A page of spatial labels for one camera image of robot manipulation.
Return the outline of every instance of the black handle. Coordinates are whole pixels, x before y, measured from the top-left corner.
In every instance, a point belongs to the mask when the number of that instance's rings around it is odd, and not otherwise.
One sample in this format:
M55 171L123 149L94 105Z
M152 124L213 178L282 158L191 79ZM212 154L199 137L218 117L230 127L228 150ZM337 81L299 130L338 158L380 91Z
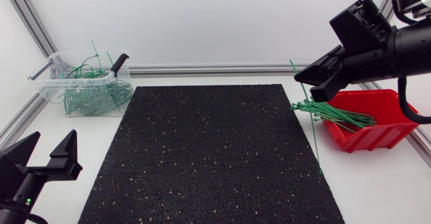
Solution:
M120 57L117 59L117 61L114 63L114 66L112 66L112 68L110 68L110 70L112 72L114 72L115 77L117 76L117 73L119 72L121 66L123 66L123 63L126 61L126 59L128 59L129 56L127 56L127 54L123 53L122 55L120 55Z

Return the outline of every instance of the aluminum frame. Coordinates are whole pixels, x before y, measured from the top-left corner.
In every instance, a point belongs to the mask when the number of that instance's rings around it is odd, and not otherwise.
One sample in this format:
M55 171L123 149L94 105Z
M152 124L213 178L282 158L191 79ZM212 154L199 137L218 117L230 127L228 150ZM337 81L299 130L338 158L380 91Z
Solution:
M10 0L35 43L45 57L57 49L42 22L37 16L30 0ZM380 12L389 21L394 12L391 0L383 0ZM305 65L298 65L301 71ZM205 67L130 67L132 77L217 77L217 76L253 76L253 75L293 75L290 65L241 65L241 66L205 66ZM362 89L381 89L376 82L361 83ZM0 132L0 150L14 144L30 123L46 106L47 101L35 94L26 105L12 118ZM431 167L431 138L418 127L406 137L424 161Z

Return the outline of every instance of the white table surface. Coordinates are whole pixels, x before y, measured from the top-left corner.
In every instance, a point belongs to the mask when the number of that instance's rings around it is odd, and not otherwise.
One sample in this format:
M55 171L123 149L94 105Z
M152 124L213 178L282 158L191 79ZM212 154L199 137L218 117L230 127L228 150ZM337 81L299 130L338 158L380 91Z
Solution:
M133 79L134 86L272 83L281 83L291 102L304 99L300 84L289 76ZM348 89L360 88L353 85ZM314 151L309 114L296 112L296 116ZM76 181L47 183L34 205L34 214L49 223L78 222L120 121L66 118L61 106L45 107L23 134L42 134L28 165L46 165L49 153L75 129L78 161L84 170ZM316 126L321 167L346 223L431 223L431 169L406 140L391 150L346 153L339 150L322 122Z

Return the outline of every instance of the white backdrop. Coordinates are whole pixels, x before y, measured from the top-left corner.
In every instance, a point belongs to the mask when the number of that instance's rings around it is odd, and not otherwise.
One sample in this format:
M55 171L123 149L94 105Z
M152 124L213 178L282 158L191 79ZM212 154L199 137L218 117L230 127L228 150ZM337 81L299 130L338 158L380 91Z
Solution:
M143 66L309 64L339 44L329 20L355 1L31 0L58 50L94 40Z

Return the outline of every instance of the bundle of green zip ties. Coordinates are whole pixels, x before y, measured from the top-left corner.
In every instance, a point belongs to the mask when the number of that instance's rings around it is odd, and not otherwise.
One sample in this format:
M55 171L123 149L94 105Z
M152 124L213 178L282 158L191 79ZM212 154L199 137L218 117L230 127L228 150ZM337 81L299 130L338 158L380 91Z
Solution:
M314 116L319 117L314 118L314 121L329 120L353 133L355 130L352 129L351 126L349 127L349 124L358 128L375 126L377 124L374 117L370 115L341 110L326 102L315 102L314 100L305 99L303 102L292 104L291 109L310 112L314 114Z
M62 78L74 79L95 79L103 78L110 73L109 69L102 70L100 65L99 54L94 46L95 55L87 58L81 66L66 68L69 72L67 75L62 74ZM114 65L112 59L107 53L111 65ZM86 62L92 58L97 58L99 69L95 70ZM65 92L59 96L63 97L66 115L79 110L84 116L97 116L117 109L119 106L130 101L133 95L133 87L124 80L116 79L111 83L104 85L71 85L65 87Z

